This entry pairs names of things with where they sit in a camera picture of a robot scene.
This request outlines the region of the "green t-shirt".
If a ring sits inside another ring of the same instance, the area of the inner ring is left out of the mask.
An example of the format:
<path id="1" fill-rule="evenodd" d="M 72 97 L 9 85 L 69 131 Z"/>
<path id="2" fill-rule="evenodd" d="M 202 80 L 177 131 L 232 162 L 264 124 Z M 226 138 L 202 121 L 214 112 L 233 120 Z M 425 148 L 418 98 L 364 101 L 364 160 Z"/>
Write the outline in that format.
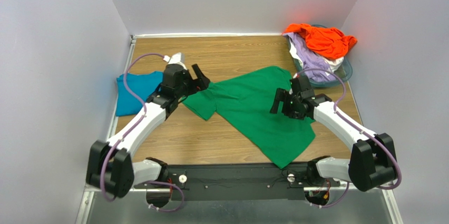
<path id="1" fill-rule="evenodd" d="M 282 169 L 315 138 L 312 119 L 295 120 L 281 113 L 270 113 L 276 90 L 289 90 L 290 79 L 289 71 L 269 66 L 210 83 L 206 90 L 189 96 L 184 105 L 204 120 L 215 113 L 220 115 Z"/>

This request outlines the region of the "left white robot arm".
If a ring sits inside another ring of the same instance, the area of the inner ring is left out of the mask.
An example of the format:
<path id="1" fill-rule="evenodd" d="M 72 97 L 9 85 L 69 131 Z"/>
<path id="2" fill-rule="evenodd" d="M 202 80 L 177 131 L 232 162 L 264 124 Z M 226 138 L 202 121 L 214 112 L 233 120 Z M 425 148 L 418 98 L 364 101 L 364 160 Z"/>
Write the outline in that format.
<path id="1" fill-rule="evenodd" d="M 210 80 L 197 64 L 197 76 L 180 63 L 168 64 L 162 82 L 143 104 L 138 114 L 121 131 L 106 141 L 95 141 L 89 153 L 86 184 L 100 189 L 107 200 L 123 198 L 135 185 L 156 181 L 163 163 L 156 159 L 133 162 L 136 151 L 149 134 L 177 109 L 182 98 L 206 90 Z"/>

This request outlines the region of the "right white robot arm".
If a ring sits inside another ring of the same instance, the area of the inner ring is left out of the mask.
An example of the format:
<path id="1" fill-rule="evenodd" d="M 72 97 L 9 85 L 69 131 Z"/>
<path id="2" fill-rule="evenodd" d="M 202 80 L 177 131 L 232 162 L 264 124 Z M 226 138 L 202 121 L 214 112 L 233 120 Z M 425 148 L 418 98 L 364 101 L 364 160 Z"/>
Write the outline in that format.
<path id="1" fill-rule="evenodd" d="M 338 179 L 366 192 L 373 188 L 392 190 L 402 181 L 394 141 L 362 126 L 325 94 L 316 94 L 308 77 L 290 79 L 290 89 L 278 88 L 270 113 L 281 112 L 291 119 L 310 118 L 324 125 L 349 149 L 349 159 L 324 156 L 307 164 L 309 183 Z"/>

